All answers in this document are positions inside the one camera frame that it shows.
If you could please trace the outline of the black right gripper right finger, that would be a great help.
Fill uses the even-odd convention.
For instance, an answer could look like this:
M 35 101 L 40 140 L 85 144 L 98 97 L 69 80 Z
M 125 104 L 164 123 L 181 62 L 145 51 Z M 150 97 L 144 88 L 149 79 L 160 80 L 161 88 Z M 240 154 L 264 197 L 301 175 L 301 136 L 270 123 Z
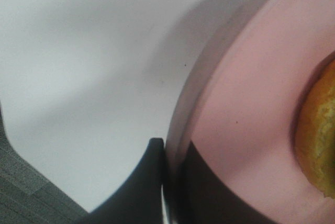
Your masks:
M 169 223 L 267 223 L 212 172 L 191 143 L 176 178 L 167 180 Z

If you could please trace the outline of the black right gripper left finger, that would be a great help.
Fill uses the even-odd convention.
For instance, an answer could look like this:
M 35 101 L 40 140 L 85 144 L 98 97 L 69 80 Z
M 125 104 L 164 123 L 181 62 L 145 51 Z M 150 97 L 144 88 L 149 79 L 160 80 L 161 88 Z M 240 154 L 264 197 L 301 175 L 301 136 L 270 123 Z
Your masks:
M 124 183 L 77 223 L 163 223 L 164 168 L 164 142 L 161 138 L 152 138 Z

